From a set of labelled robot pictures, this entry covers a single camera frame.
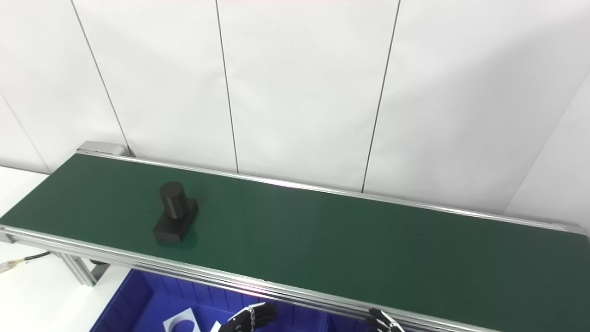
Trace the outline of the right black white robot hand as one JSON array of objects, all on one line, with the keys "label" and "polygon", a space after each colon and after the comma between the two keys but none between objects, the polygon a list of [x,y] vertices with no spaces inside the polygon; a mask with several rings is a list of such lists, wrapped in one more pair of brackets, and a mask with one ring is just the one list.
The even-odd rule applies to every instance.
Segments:
[{"label": "right black white robot hand", "polygon": [[368,309],[369,316],[365,319],[370,332],[405,332],[405,329],[390,315],[378,308]]}]

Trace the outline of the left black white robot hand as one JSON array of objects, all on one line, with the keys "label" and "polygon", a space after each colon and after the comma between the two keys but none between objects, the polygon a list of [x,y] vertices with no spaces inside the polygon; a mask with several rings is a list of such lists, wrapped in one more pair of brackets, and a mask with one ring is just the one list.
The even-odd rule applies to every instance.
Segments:
[{"label": "left black white robot hand", "polygon": [[226,323],[217,322],[212,332],[254,332],[276,321],[278,307],[271,302],[261,302],[244,307]]}]

